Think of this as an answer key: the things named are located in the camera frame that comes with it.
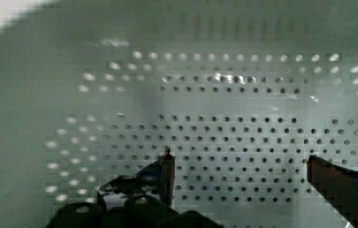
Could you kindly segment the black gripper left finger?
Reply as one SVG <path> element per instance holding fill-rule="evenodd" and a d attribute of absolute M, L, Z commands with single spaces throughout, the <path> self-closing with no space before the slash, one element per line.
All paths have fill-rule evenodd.
<path fill-rule="evenodd" d="M 161 156 L 134 175 L 119 175 L 97 191 L 97 203 L 104 209 L 122 207 L 131 198 L 150 196 L 170 206 L 175 182 L 175 157 L 169 147 Z"/>

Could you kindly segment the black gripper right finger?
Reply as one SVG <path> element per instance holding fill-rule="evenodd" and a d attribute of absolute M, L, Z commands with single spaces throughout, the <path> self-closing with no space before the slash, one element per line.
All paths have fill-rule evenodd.
<path fill-rule="evenodd" d="M 358 171 L 315 155 L 307 161 L 311 186 L 354 228 L 358 228 Z"/>

